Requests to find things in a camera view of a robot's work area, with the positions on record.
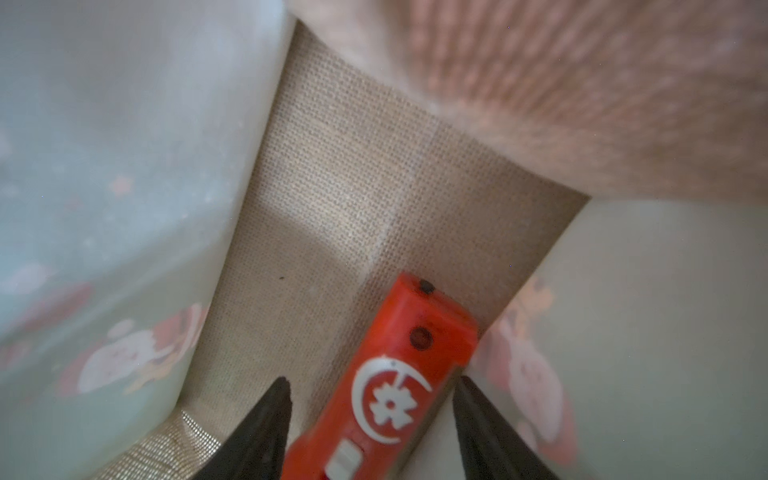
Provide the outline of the burlap tote bag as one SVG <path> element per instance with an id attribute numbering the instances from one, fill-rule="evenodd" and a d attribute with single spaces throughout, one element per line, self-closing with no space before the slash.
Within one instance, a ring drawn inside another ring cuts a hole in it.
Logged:
<path id="1" fill-rule="evenodd" d="M 765 478 L 766 3 L 2 3 L 3 478 L 328 444 L 404 270 L 558 477 Z"/>

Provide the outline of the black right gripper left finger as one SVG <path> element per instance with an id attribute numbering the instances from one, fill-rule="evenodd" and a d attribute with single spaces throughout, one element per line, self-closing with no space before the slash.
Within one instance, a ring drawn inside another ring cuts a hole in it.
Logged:
<path id="1" fill-rule="evenodd" d="M 279 480 L 292 415 L 290 383 L 278 377 L 193 480 Z"/>

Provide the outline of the red flashlight with logo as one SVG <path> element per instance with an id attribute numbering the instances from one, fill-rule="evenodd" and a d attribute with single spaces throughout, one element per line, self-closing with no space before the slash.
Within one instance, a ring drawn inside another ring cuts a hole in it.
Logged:
<path id="1" fill-rule="evenodd" d="M 287 450 L 283 478 L 390 477 L 478 338 L 466 309 L 400 273 L 316 423 Z"/>

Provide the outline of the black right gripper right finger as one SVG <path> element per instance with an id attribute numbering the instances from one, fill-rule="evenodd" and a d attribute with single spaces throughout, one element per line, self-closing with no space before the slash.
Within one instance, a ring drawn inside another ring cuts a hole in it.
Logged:
<path id="1" fill-rule="evenodd" d="M 456 384 L 452 406 L 467 480 L 557 480 L 469 377 Z"/>

